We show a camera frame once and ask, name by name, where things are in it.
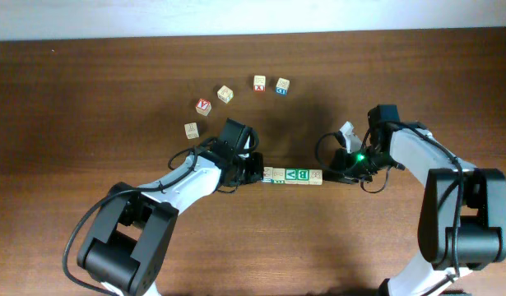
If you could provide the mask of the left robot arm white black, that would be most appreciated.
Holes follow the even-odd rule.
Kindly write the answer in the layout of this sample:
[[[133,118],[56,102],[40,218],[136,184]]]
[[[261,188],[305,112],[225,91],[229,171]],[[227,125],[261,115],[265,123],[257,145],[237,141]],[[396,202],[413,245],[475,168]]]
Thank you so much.
[[[249,126],[227,119],[219,136],[182,150],[184,162],[164,177],[138,187],[120,182],[93,205],[72,231],[75,238],[88,219],[88,233],[77,264],[94,284],[77,279],[63,254],[65,276],[106,295],[157,295],[163,265],[178,217],[214,192],[232,194],[262,179],[259,137]]]

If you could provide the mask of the wooden block green B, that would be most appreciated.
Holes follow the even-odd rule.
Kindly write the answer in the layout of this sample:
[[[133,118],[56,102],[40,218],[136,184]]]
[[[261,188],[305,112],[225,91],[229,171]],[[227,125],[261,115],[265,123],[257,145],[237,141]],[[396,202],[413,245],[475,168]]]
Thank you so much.
[[[296,173],[296,181],[298,184],[309,184],[310,172],[308,169],[297,169]]]

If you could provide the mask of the wooden block green E side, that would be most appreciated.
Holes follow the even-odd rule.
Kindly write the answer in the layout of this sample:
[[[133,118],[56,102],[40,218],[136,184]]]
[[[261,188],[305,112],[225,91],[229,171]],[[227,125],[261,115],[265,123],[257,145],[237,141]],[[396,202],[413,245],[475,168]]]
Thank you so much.
[[[285,169],[274,168],[272,170],[272,182],[273,183],[285,183]]]

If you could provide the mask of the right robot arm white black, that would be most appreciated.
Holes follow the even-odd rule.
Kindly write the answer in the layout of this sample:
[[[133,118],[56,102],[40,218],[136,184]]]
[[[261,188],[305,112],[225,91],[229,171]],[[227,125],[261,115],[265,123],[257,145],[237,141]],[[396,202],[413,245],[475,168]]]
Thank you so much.
[[[440,295],[473,271],[506,258],[506,177],[462,160],[420,122],[403,122],[394,104],[368,111],[369,128],[358,138],[351,123],[331,132],[340,147],[323,179],[372,182],[380,170],[408,170],[424,187],[417,229],[418,251],[379,295]]]

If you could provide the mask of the wooden block green V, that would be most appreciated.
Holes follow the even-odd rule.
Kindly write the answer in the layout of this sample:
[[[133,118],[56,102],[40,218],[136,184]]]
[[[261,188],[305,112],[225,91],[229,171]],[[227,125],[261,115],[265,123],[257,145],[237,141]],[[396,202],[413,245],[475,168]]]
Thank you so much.
[[[298,169],[285,169],[285,184],[297,184],[298,183]]]

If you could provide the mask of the wooden block plain picture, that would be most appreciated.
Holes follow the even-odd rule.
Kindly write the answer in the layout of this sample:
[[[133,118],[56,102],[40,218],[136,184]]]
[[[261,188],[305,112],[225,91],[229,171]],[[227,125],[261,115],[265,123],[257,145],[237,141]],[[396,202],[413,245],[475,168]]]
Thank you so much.
[[[323,171],[320,169],[309,170],[309,184],[322,185],[323,184]]]

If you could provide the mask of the wooden block baseball blue side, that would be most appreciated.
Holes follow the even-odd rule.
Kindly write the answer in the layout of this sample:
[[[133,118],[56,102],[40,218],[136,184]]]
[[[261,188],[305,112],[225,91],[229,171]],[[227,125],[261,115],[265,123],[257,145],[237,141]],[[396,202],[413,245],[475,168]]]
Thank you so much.
[[[263,169],[262,181],[264,183],[271,183],[273,178],[273,167],[265,166]]]

